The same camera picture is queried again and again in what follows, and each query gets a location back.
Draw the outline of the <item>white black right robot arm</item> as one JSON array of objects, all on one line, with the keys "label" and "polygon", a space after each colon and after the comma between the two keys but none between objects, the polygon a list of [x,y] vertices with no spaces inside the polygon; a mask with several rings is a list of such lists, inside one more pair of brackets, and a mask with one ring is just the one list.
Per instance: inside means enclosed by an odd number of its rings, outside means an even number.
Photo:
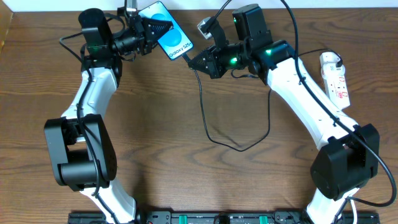
[{"label": "white black right robot arm", "polygon": [[257,4],[233,12],[239,42],[230,44],[216,17],[198,30],[214,44],[188,61],[188,66],[222,77],[228,70],[247,68],[290,106],[310,133],[318,154],[310,168],[316,186],[306,207],[310,223],[335,223],[356,192],[375,177],[379,165],[379,133],[360,126],[320,89],[307,73],[297,51],[285,40],[275,41]]}]

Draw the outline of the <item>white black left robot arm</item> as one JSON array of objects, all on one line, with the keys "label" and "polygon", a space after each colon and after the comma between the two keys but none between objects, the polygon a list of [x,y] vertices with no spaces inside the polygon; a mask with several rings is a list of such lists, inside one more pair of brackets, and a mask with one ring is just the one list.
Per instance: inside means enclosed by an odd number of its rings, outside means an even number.
[{"label": "white black left robot arm", "polygon": [[146,213],[116,176],[116,153],[104,116],[119,87],[123,62],[151,53],[174,25],[125,8],[115,15],[87,9],[78,21],[85,38],[76,56],[81,85],[61,117],[44,126],[53,175],[59,185],[89,197],[102,211],[103,223],[146,223]]}]

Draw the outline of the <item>blue Galaxy smartphone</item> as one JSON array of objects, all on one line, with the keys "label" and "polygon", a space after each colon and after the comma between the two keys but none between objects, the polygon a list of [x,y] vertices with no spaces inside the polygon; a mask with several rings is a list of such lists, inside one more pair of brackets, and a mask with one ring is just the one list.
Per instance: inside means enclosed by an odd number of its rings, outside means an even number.
[{"label": "blue Galaxy smartphone", "polygon": [[172,29],[158,40],[158,44],[170,60],[179,58],[193,48],[192,41],[188,38],[186,33],[184,33],[161,1],[147,6],[139,12],[139,15],[149,19],[172,22]]}]

